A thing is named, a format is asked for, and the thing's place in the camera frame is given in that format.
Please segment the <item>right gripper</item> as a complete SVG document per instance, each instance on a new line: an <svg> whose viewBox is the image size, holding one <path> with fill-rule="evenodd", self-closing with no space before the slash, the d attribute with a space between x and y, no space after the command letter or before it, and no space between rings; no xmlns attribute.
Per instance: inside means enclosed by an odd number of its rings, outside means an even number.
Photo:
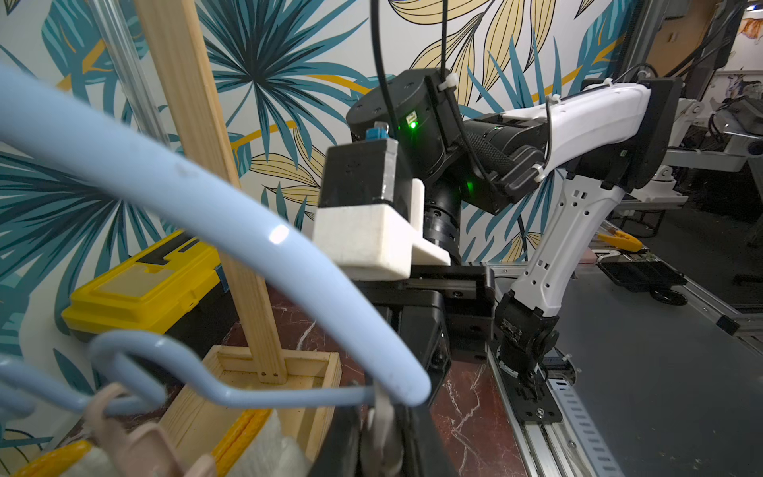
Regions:
<svg viewBox="0 0 763 477"><path fill-rule="evenodd" d="M401 281L357 283L431 380L432 405L454 362L483 365L493 331L495 276L486 266L416 266Z"/></svg>

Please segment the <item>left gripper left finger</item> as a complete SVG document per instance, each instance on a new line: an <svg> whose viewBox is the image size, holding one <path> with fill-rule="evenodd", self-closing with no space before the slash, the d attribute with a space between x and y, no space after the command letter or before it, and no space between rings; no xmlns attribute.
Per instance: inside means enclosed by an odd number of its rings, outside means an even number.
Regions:
<svg viewBox="0 0 763 477"><path fill-rule="evenodd" d="M337 407L308 477L354 477L359 471L361 415L357 407Z"/></svg>

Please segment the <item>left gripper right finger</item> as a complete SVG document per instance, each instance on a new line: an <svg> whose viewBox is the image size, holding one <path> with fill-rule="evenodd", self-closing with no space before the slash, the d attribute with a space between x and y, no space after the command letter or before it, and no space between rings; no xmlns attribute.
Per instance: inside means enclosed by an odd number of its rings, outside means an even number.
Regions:
<svg viewBox="0 0 763 477"><path fill-rule="evenodd" d="M426 405L401 409L401 434L403 435L401 475L458 476Z"/></svg>

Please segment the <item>light blue clip hanger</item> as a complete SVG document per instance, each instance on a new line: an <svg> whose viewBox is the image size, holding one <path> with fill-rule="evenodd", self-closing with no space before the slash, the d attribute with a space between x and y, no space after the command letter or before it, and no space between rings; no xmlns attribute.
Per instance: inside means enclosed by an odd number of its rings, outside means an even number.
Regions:
<svg viewBox="0 0 763 477"><path fill-rule="evenodd" d="M144 413L167 398L137 365L150 360L199 396L231 409L353 407L387 394L427 402L431 381L413 352L351 279L298 230L247 194L82 101L10 67L1 70L1 139L129 204L143 207L261 274L299 305L373 378L369 387L245 391L223 384L185 345L149 332L111 331L89 343L95 367L127 388L109 415Z"/></svg>

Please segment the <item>white glove back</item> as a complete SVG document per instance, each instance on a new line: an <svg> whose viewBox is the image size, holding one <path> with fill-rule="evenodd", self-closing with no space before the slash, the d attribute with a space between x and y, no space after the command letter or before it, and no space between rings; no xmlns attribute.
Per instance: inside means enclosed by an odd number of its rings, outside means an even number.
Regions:
<svg viewBox="0 0 763 477"><path fill-rule="evenodd" d="M361 433L362 472L364 476L399 476L405 451L395 407L380 383L374 383L374 392L373 406L367 413Z"/></svg>

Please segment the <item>white glove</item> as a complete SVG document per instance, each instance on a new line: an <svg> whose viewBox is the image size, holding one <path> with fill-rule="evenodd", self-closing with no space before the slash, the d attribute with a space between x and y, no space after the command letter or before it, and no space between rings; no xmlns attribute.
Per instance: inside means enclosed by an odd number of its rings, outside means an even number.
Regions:
<svg viewBox="0 0 763 477"><path fill-rule="evenodd" d="M395 407L380 383L374 383L374 392L373 406L367 413L361 433L362 472L364 476L399 476L405 451Z"/></svg>
<svg viewBox="0 0 763 477"><path fill-rule="evenodd" d="M219 476L307 476L312 463L287 436L275 409L240 415L214 448Z"/></svg>
<svg viewBox="0 0 763 477"><path fill-rule="evenodd" d="M119 476L108 455L88 441L76 442L47 453L13 474L13 477Z"/></svg>

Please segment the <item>white glove bottom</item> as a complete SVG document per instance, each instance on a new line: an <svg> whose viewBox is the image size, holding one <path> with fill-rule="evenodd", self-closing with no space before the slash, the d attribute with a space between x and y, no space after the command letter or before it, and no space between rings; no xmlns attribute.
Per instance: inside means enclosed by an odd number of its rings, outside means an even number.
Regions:
<svg viewBox="0 0 763 477"><path fill-rule="evenodd" d="M312 463L287 436L275 409L240 415L214 448L219 476L307 476Z"/></svg>

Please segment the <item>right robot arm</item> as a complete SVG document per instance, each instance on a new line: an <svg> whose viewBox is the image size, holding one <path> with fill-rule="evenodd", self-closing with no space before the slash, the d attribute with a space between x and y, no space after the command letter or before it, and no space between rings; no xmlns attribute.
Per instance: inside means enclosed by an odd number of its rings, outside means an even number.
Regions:
<svg viewBox="0 0 763 477"><path fill-rule="evenodd" d="M451 73L407 70L347 113L355 141L389 125L407 169L424 186L423 238L453 264L461 260L463 204L496 214L566 173L564 197L499 307L499 360L532 396L540 393L542 357L558 341L572 272L603 220L656 173L682 87L671 78L605 79L541 105L467 120Z"/></svg>

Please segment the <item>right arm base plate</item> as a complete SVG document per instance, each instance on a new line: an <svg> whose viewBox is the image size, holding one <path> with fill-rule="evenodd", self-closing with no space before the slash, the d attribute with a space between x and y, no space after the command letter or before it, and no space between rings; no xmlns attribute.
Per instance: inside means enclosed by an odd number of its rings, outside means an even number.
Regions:
<svg viewBox="0 0 763 477"><path fill-rule="evenodd" d="M575 384L577 369L570 355L546 355L533 375L532 383L524 385L519 375L498 361L500 383L514 417L521 425L551 425L561 423L562 411L552 395L553 380L568 380Z"/></svg>

